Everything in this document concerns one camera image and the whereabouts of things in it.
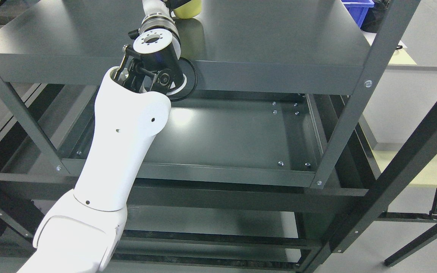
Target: metal shelf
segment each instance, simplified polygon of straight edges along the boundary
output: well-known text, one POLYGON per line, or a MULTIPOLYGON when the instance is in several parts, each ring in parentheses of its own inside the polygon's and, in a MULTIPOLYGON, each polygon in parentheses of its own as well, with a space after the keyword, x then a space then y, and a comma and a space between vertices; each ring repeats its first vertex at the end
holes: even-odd
MULTIPOLYGON (((0 76, 99 85, 143 17, 133 0, 41 1, 0 30, 0 76)), ((203 90, 351 95, 370 49, 339 0, 206 1, 177 28, 203 90)))
MULTIPOLYGON (((343 252, 407 185, 398 175, 415 175, 423 166, 418 161, 427 158, 423 153, 432 158, 437 149, 436 112, 430 114, 435 126, 418 132, 428 138, 411 140, 411 149, 399 152, 406 169, 390 168, 377 183, 369 147, 356 129, 418 3, 393 0, 370 47, 340 0, 204 1, 199 17, 177 21, 182 55, 197 67, 199 91, 174 105, 128 204, 292 211, 299 238, 307 243, 297 246, 302 257, 298 263, 267 262, 272 268, 266 269, 312 272, 332 252, 343 252), (425 149, 423 140, 433 147, 425 149)), ((22 157, 21 148, 0 170, 0 211, 17 208, 18 214, 3 220, 7 230, 21 235, 22 247, 28 247, 37 224, 20 223, 42 217, 29 200, 56 200, 74 187, 92 139, 93 111, 90 92, 83 92, 86 101, 78 98, 85 103, 62 104, 61 121, 42 122, 49 112, 37 122, 7 82, 99 85, 104 72, 120 62, 119 49, 130 43, 126 33, 143 15, 140 3, 131 0, 48 0, 0 30, 0 98, 28 133, 30 155, 22 157), (23 213, 31 209, 33 214, 23 213)), ((62 93, 49 109, 69 101, 62 93)), ((115 258, 166 262, 156 256, 115 258)))

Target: dark gray shelf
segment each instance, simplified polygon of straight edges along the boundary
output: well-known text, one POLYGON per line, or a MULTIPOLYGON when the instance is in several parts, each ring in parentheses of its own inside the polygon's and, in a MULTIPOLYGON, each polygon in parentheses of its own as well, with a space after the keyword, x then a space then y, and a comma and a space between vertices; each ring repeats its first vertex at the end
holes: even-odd
MULTIPOLYGON (((99 85, 143 16, 133 0, 41 1, 0 30, 0 76, 99 85)), ((339 0, 210 0, 177 27, 203 90, 350 95, 369 52, 339 0)))
MULTIPOLYGON (((207 92, 198 91, 192 98, 173 104, 168 123, 151 145, 138 178, 292 187, 311 184, 321 151, 317 124, 305 98, 297 94, 283 96, 273 105, 273 100, 221 98, 225 92, 204 98, 204 93, 207 92)), ((60 102, 72 95, 61 93, 46 116, 64 111, 60 102)), ((90 150, 93 102, 90 100, 59 145, 62 162, 72 176, 80 175, 90 150)), ((22 147, 38 151, 32 143, 22 147)), ((30 160, 28 152, 20 152, 24 156, 14 157, 7 171, 25 173, 38 169, 36 158, 30 160)))

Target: light gray floor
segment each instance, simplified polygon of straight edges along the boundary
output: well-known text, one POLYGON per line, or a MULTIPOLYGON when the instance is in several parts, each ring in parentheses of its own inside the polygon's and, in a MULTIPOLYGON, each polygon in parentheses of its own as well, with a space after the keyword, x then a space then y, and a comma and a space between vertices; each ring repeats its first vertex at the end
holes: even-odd
MULTIPOLYGON (((411 22, 403 41, 409 53, 424 66, 437 66, 437 1, 423 0, 411 22)), ((390 211, 429 211, 434 189, 407 188, 391 204, 390 211)), ((130 210, 135 228, 173 230, 186 232, 224 232, 246 235, 284 235, 292 237, 291 217, 284 213, 256 213, 210 209, 165 209, 162 207, 139 207, 130 210)), ((437 240, 393 268, 384 267, 381 262, 404 246, 410 240, 430 228, 423 223, 376 222, 343 254, 333 254, 316 273, 437 273, 437 240)), ((221 252, 224 256, 237 254, 240 249, 199 249, 199 251, 221 252)), ((286 257, 296 259, 295 253, 266 252, 261 249, 244 249, 240 256, 286 257)), ((15 272, 23 259, 0 259, 0 272, 15 272)), ((226 268, 201 268, 167 265, 144 265, 125 262, 111 262, 107 273, 131 272, 217 272, 252 273, 226 268)))

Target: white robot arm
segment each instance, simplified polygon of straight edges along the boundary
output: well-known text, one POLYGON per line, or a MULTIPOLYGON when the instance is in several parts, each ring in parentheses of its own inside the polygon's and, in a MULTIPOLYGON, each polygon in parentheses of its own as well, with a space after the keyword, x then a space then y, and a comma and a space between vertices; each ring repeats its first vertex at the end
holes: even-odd
POLYGON ((178 66, 180 43, 170 9, 161 0, 143 0, 143 7, 147 16, 139 35, 124 47, 121 66, 109 69, 102 80, 94 138, 75 188, 46 214, 33 238, 37 250, 18 273, 95 273, 111 259, 126 223, 132 184, 168 121, 167 95, 187 83, 178 66), (145 76, 152 81, 148 90, 145 76))

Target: bolt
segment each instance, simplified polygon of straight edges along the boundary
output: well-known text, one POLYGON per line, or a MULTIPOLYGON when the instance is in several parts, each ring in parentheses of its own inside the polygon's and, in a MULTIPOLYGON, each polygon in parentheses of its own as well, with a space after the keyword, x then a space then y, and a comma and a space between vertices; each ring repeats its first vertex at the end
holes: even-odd
POLYGON ((364 86, 365 86, 366 88, 371 88, 372 85, 373 85, 373 82, 372 82, 371 80, 368 80, 368 81, 364 82, 364 86))

